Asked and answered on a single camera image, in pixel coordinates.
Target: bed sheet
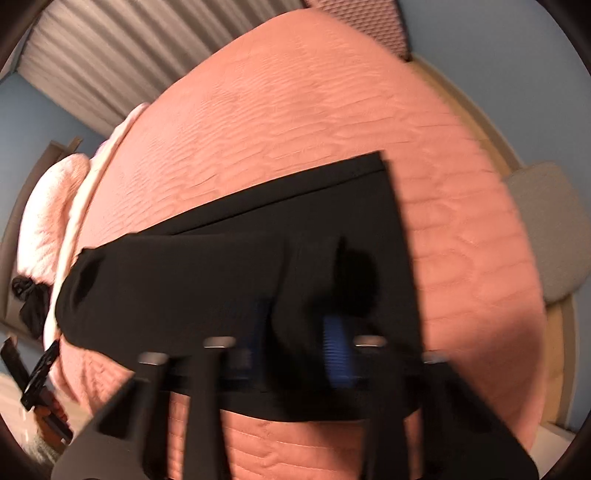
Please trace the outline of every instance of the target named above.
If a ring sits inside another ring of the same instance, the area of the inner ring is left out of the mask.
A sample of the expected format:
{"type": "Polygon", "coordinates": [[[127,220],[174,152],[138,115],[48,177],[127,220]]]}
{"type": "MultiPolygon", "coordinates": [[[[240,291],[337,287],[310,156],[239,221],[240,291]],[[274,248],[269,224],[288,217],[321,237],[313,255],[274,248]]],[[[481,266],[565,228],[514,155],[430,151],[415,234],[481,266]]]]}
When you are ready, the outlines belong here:
{"type": "MultiPolygon", "coordinates": [[[[96,247],[195,206],[306,168],[381,150],[408,231],[427,349],[443,350],[525,447],[544,405],[544,305],[505,186],[441,99],[370,38],[313,9],[235,40],[136,120],[89,205],[77,244],[96,247]]],[[[61,381],[96,411],[129,376],[62,341],[61,381]]],[[[181,477],[189,401],[171,408],[181,477]]],[[[354,479],[358,423],[224,413],[235,478],[354,479]]],[[[418,476],[418,418],[408,421],[418,476]]]]}

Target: person's hand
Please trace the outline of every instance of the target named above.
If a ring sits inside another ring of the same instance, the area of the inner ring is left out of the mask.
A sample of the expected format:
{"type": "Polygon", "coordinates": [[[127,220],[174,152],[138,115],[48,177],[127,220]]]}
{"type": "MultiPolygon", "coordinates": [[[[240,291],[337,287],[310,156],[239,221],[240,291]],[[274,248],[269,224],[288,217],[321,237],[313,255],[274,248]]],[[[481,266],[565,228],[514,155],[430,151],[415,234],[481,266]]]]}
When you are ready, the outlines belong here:
{"type": "Polygon", "coordinates": [[[53,405],[51,406],[51,410],[47,407],[35,407],[33,409],[33,413],[35,416],[35,423],[37,424],[37,429],[39,431],[39,436],[56,452],[62,453],[65,445],[61,442],[61,437],[51,429],[45,419],[51,413],[54,413],[60,420],[67,423],[68,415],[66,415],[64,407],[61,406],[54,395],[52,395],[52,398],[53,405]]]}

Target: blue ribbed part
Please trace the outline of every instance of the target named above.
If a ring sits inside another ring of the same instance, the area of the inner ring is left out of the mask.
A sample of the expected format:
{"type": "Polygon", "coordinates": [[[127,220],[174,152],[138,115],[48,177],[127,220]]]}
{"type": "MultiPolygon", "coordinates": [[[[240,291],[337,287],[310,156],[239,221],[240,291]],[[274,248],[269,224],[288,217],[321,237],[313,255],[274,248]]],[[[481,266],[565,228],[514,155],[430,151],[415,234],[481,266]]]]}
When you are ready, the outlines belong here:
{"type": "Polygon", "coordinates": [[[324,367],[333,388],[352,388],[355,384],[351,347],[343,322],[337,316],[324,318],[324,367]]]}

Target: black pants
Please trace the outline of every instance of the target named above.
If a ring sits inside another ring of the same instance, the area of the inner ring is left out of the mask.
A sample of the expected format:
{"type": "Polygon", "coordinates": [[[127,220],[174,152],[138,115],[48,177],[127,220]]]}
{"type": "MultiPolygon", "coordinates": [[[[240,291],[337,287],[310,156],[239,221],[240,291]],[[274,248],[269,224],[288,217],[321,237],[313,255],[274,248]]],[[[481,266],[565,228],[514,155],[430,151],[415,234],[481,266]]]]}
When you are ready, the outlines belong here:
{"type": "MultiPolygon", "coordinates": [[[[322,388],[327,314],[420,360],[405,230],[378,153],[270,181],[85,249],[56,307],[70,343],[129,369],[146,351],[186,358],[211,336],[261,352],[256,386],[226,393],[226,410],[284,421],[361,418],[358,393],[322,388]],[[264,345],[253,346],[260,338],[264,345]]],[[[171,389],[187,393],[183,368],[180,361],[171,389]]]]}

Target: salmon bedspread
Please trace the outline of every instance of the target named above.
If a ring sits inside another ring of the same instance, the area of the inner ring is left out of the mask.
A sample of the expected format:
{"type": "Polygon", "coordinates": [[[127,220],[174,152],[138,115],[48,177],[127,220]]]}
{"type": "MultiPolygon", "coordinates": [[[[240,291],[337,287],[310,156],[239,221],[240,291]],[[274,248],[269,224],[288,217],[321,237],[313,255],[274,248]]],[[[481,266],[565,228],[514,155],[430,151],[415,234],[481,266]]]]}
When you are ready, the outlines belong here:
{"type": "MultiPolygon", "coordinates": [[[[427,349],[445,351],[525,447],[545,396],[545,313],[524,227],[468,130],[401,60],[313,9],[245,34],[133,123],[80,219],[76,252],[239,190],[381,150],[408,231],[427,349]]],[[[125,339],[113,338],[114,342],[125,339]]],[[[129,377],[62,340],[58,385],[96,411],[129,377]]],[[[170,476],[189,399],[175,395],[170,476]]],[[[233,475],[353,480],[357,422],[280,423],[224,412],[233,475]]],[[[418,418],[409,419],[419,475],[418,418]]]]}

